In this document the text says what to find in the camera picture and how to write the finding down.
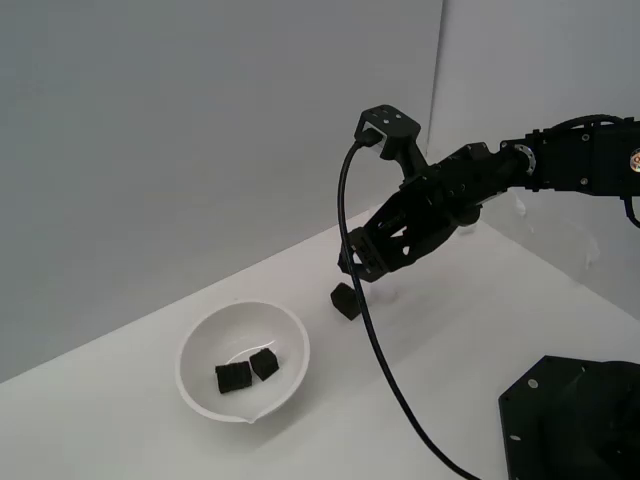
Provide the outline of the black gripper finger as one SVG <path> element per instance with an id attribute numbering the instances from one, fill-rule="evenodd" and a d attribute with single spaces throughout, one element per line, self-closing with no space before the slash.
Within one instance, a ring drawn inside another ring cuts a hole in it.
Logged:
<path id="1" fill-rule="evenodd" d="M 480 208 L 469 208 L 458 216 L 428 211 L 386 217 L 377 212 L 364 226 L 348 233 L 353 270 L 361 280 L 373 283 L 431 254 L 458 228 L 474 225 L 480 212 Z"/>
<path id="2" fill-rule="evenodd" d="M 381 214 L 384 217 L 386 217 L 386 216 L 395 216 L 397 213 L 400 213 L 400 212 L 406 212 L 409 215 L 411 215 L 411 214 L 417 214 L 417 213 L 427 213 L 428 211 L 436 211 L 436 210 L 432 207 L 429 200 L 427 200 L 425 196 L 417 193 L 410 193 L 408 191 L 398 191 L 395 194 L 393 194 L 371 216 L 371 218 L 377 212 L 381 212 Z"/>

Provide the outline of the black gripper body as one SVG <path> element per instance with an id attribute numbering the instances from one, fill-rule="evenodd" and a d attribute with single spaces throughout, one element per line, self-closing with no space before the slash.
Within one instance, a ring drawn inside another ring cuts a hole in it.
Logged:
<path id="1" fill-rule="evenodd" d="M 506 142 L 495 153 L 473 143 L 425 166 L 416 181 L 438 215 L 456 226 L 469 226 L 478 221 L 485 202 L 524 185 L 535 168 L 533 150 L 522 143 Z"/>

